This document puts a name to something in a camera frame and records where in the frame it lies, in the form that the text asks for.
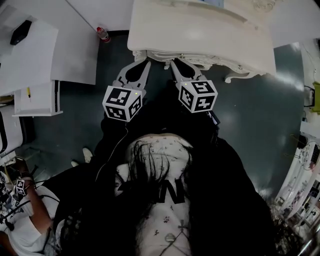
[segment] white shirt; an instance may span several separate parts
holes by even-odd
[[[39,196],[47,195],[59,200],[54,193],[52,193],[45,186],[40,186],[36,189]],[[28,201],[29,197],[26,195],[20,202],[23,204]],[[52,198],[44,197],[42,201],[49,213],[51,219],[56,215],[58,202]],[[15,214],[8,221],[14,224],[14,230],[10,231],[8,228],[4,231],[8,237],[10,244],[14,251],[19,256],[40,256],[47,241],[47,233],[40,234],[30,220],[30,216],[34,214],[31,203],[22,206],[24,212]]]
[[[143,146],[143,157],[147,171],[150,172],[149,151],[154,160],[156,173],[160,175],[161,167],[164,174],[168,168],[169,172],[166,180],[172,185],[175,195],[177,195],[176,180],[182,182],[185,186],[182,173],[189,159],[189,154],[183,146],[191,145],[176,136],[148,136],[138,140]],[[132,142],[126,152],[126,159],[130,163],[133,147],[136,141]],[[128,164],[122,164],[117,167],[119,175],[124,181],[129,181]],[[118,191],[121,182],[115,180],[115,195],[120,195]],[[189,223],[189,201],[184,198],[184,202],[174,203],[172,195],[166,189],[164,203],[156,203],[149,213],[148,219],[143,224],[142,234],[140,237],[140,253],[142,256],[158,256],[174,241],[168,249],[165,250],[164,256],[185,256],[191,255],[188,236]]]

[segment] white cube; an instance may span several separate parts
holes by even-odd
[[[179,101],[191,113],[212,110],[217,96],[218,92],[211,80],[180,83]]]
[[[108,86],[102,105],[108,118],[129,122],[142,107],[142,92]]]

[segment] green floor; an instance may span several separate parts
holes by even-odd
[[[94,149],[100,140],[106,88],[121,68],[134,61],[127,40],[128,36],[116,36],[111,43],[100,45],[96,85],[61,84],[63,114],[34,118],[37,138],[30,146],[42,151],[34,159],[42,166],[36,174],[45,168],[39,179],[70,168],[71,159],[83,161],[81,148]],[[290,45],[277,48],[275,60],[277,78],[264,75],[234,79],[227,84],[223,82],[229,72],[227,67],[215,65],[203,72],[219,93],[213,110],[221,121],[220,137],[238,152],[255,187],[271,196],[279,191],[292,162],[297,142],[290,135],[299,134],[304,100],[300,51]],[[172,78],[171,71],[163,67],[152,61],[145,88],[148,99],[154,98]],[[216,182],[228,184],[227,180]]]

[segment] yellow pen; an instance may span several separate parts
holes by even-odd
[[[30,94],[30,88],[29,87],[26,88],[26,94],[28,95],[29,100],[31,102],[31,94]]]

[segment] white sneaker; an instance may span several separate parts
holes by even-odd
[[[76,167],[79,165],[79,163],[77,163],[76,161],[71,161],[71,165],[72,165],[72,167]]]
[[[84,148],[82,149],[82,151],[83,151],[83,155],[84,155],[84,160],[85,160],[85,162],[86,162],[87,164],[90,163],[91,158],[93,157],[93,154],[92,154],[91,151],[90,151],[88,148],[86,148],[86,147],[84,147]]]

